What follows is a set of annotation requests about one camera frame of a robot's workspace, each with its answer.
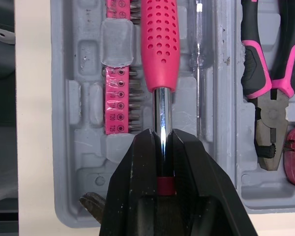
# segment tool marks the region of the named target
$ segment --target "pink and black pliers handle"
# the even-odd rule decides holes
[[[241,78],[247,98],[257,98],[279,89],[288,98],[295,94],[295,0],[279,0],[281,35],[271,77],[258,32],[258,0],[241,0],[241,40],[246,48],[245,71]]]

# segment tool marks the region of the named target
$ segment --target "pink screwdriver handle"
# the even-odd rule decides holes
[[[176,0],[142,0],[141,55],[148,90],[175,91],[180,58]]]

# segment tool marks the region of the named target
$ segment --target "plastic insert tray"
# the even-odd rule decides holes
[[[173,126],[195,134],[196,80],[190,67],[189,0],[178,0],[180,71],[173,94]],[[259,33],[271,69],[278,47],[277,0],[259,1]],[[79,204],[89,191],[106,196],[109,180],[134,134],[105,135],[100,28],[104,0],[51,0],[52,106],[55,208],[60,221],[73,228],[99,226]],[[286,180],[283,158],[278,171],[257,163],[254,148],[255,107],[242,94],[244,47],[240,40],[240,0],[213,0],[214,60],[202,86],[201,140],[228,173],[248,213],[295,212],[295,186]],[[140,26],[134,26],[134,60],[144,91],[142,130],[152,126],[152,97],[147,92],[140,57]],[[289,129],[295,126],[295,96],[287,108]]]

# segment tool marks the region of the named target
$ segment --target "white table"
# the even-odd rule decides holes
[[[21,236],[93,236],[54,210],[50,0],[15,0],[19,224]],[[260,236],[295,236],[295,213],[251,215]]]

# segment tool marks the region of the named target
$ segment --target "pliers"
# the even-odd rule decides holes
[[[241,0],[241,40],[245,46],[243,93],[256,107],[255,148],[260,167],[279,167],[288,121],[286,108],[295,94],[295,0],[279,0],[279,50],[269,73],[258,32],[258,0]]]

